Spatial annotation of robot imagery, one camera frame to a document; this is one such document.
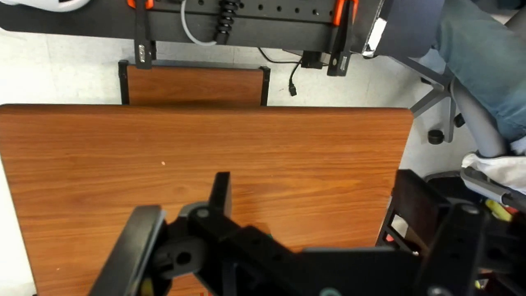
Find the black power brick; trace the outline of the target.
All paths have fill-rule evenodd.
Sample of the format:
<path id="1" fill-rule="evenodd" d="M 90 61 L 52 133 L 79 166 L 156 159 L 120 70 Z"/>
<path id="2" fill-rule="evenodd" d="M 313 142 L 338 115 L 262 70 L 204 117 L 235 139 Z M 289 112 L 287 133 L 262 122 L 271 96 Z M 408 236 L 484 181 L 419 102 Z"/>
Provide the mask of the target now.
<path id="1" fill-rule="evenodd" d="M 322 69 L 325 66 L 322 52 L 303 51 L 301 54 L 301 67 L 304 69 Z"/>

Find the small wooden table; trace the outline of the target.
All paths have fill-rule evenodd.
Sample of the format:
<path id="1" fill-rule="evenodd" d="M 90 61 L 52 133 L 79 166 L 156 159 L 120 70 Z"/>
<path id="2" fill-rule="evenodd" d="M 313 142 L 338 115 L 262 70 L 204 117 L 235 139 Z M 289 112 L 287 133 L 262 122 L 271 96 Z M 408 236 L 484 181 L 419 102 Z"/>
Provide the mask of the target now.
<path id="1" fill-rule="evenodd" d="M 226 62 L 155 61 L 151 69 L 118 62 L 122 105 L 266 106 L 271 69 Z"/>

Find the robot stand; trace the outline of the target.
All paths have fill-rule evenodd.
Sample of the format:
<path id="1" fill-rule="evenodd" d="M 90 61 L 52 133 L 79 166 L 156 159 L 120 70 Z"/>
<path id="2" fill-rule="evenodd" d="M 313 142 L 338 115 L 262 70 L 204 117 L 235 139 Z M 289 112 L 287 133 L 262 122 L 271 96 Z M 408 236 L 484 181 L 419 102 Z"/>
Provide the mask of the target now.
<path id="1" fill-rule="evenodd" d="M 347 29 L 345 41 L 361 53 L 388 0 L 356 0 L 355 12 L 339 26 L 338 0 L 187 0 L 188 28 L 200 40 L 214 39 L 226 12 L 224 6 L 239 2 L 226 45 L 330 52 L 338 30 Z M 0 1 L 0 28 L 12 32 L 136 38 L 136 11 L 127 0 L 90 0 L 71 12 L 49 12 L 27 5 L 7 5 Z"/>

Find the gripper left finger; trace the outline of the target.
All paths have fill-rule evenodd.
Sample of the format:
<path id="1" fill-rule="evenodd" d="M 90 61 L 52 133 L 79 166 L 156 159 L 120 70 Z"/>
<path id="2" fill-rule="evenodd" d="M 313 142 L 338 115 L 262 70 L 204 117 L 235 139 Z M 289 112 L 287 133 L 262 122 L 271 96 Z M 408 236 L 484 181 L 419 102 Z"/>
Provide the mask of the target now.
<path id="1" fill-rule="evenodd" d="M 231 174 L 216 174 L 207 201 L 188 204 L 172 223 L 158 205 L 130 214 L 89 296 L 168 296 L 193 274 L 212 296 L 301 296 L 295 255 L 253 226 L 230 218 Z"/>

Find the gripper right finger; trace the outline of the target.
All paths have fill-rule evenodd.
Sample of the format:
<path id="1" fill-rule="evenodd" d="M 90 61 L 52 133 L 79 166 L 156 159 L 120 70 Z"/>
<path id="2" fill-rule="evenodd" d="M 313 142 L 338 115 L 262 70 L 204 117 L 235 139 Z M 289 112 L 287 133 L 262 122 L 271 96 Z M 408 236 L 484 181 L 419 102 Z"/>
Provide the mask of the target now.
<path id="1" fill-rule="evenodd" d="M 526 208 L 511 221 L 472 197 L 450 201 L 411 170 L 398 170 L 376 240 L 389 260 L 386 287 L 403 296 L 526 296 Z"/>

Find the person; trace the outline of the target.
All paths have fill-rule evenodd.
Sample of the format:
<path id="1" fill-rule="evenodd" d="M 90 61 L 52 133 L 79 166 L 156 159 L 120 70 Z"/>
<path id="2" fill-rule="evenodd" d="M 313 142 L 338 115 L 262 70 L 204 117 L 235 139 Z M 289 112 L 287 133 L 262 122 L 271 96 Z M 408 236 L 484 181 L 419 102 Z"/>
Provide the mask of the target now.
<path id="1" fill-rule="evenodd" d="M 478 148 L 462 167 L 526 197 L 526 28 L 507 28 L 471 0 L 445 0 L 434 48 Z"/>

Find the office chair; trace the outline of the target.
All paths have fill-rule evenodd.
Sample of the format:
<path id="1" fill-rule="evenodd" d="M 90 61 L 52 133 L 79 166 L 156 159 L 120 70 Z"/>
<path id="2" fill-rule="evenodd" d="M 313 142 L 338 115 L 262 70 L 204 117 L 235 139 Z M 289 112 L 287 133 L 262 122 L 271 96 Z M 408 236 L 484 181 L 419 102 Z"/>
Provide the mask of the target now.
<path id="1" fill-rule="evenodd" d="M 385 30 L 376 55 L 390 56 L 432 85 L 432 90 L 410 108 L 413 116 L 417 118 L 441 101 L 448 100 L 447 120 L 442 130 L 429 131 L 429 143 L 452 142 L 456 112 L 459 111 L 481 156 L 494 158 L 506 155 L 509 146 L 498 131 L 494 117 L 453 73 L 445 69 L 440 74 L 417 61 L 434 41 L 443 0 L 385 0 L 384 4 L 390 11 L 383 17 Z"/>

